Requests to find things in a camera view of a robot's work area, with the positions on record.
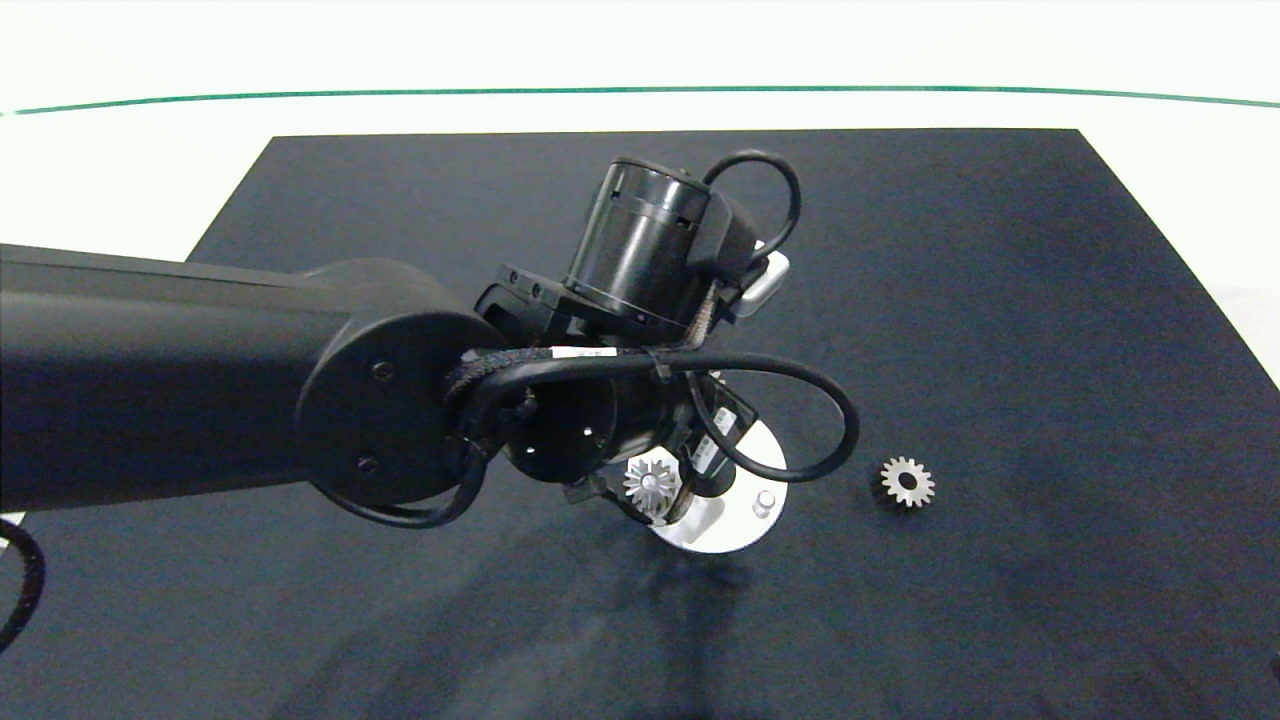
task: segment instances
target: robotic arm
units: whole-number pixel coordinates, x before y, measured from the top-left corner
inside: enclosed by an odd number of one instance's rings
[[[713,187],[740,163],[787,181],[771,237]],[[735,152],[701,179],[622,158],[564,279],[506,266],[474,311],[390,260],[278,274],[3,246],[0,509],[306,480],[361,518],[429,528],[470,506],[506,448],[570,501],[605,497],[673,544],[736,550],[772,527],[786,483],[831,473],[858,441],[828,377],[699,351],[777,290],[799,215],[799,181],[777,155]],[[840,443],[781,466],[719,369],[817,386],[844,415]],[[737,529],[699,546],[712,525]]]

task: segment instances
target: screw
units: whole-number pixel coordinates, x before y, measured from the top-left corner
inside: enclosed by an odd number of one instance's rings
[[[360,460],[356,460],[356,469],[366,475],[372,475],[383,469],[383,464],[372,455],[365,455]]]
[[[777,502],[778,500],[773,497],[772,492],[762,489],[760,493],[755,496],[755,502],[751,503],[751,510],[755,511],[758,518],[768,518]]]
[[[370,370],[374,373],[374,379],[380,383],[385,383],[396,377],[396,366],[385,360],[374,363],[374,366],[370,368]]]

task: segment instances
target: black cylindrical motor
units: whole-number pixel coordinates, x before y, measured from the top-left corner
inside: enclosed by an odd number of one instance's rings
[[[564,284],[650,328],[630,342],[678,341],[712,282],[687,269],[709,200],[710,188],[686,173],[618,158],[595,197]]]

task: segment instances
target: black cable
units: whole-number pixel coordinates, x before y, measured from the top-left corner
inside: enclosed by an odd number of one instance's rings
[[[703,182],[710,184],[721,176],[721,173],[741,163],[764,163],[767,165],[773,165],[780,173],[782,173],[782,177],[786,178],[787,188],[791,191],[791,201],[787,205],[787,219],[782,223],[782,229],[778,231],[778,234],[765,241],[763,246],[751,254],[751,263],[756,263],[768,258],[769,252],[782,247],[782,243],[791,236],[791,231],[795,229],[796,223],[800,222],[800,178],[796,176],[796,170],[791,167],[791,163],[787,163],[786,158],[781,155],[769,152],[768,150],[739,150],[737,152],[730,152],[717,160],[716,164],[707,170],[707,174],[703,176]]]
[[[372,520],[374,523],[393,528],[438,528],[456,520],[458,515],[462,515],[471,507],[476,496],[480,495],[480,487],[484,484],[485,465],[488,464],[489,456],[477,447],[471,447],[463,460],[462,479],[458,482],[457,489],[453,491],[453,497],[449,498],[449,502],[439,507],[413,509],[397,505],[360,505],[319,484],[316,484],[316,488],[338,505],[338,507],[365,520]]]
[[[36,614],[40,593],[45,589],[45,553],[40,551],[36,538],[4,518],[0,518],[0,538],[9,541],[9,544],[18,548],[23,565],[18,605],[9,614],[4,629],[0,629],[0,652],[4,652],[27,626],[31,616]]]
[[[762,478],[787,483],[801,483],[829,474],[844,464],[858,445],[858,410],[836,380],[800,363],[756,355],[753,352],[662,352],[654,354],[672,372],[707,370],[754,370],[786,375],[809,383],[826,393],[840,409],[844,420],[844,433],[840,443],[824,459],[813,465],[797,469],[771,468],[751,460],[732,447],[728,438],[719,433],[712,421],[707,402],[696,383],[690,383],[690,396],[699,419],[707,425],[708,437],[724,455],[745,470]],[[471,391],[470,401],[462,411],[461,428],[467,437],[485,437],[490,429],[492,410],[515,391],[539,383],[579,380],[589,378],[609,378],[620,375],[640,375],[653,372],[655,359],[645,355],[622,355],[618,357],[564,357],[558,360],[534,360],[512,368],[497,370],[483,379]]]

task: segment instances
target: gear teeth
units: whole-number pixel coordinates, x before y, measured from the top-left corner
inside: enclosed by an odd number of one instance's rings
[[[904,474],[915,479],[910,489],[899,480]],[[924,465],[915,461],[915,457],[909,459],[905,455],[899,455],[896,459],[890,459],[884,462],[879,475],[883,478],[879,486],[884,488],[884,495],[902,509],[924,507],[936,495],[933,491],[936,483],[929,479],[933,473],[927,471]]]

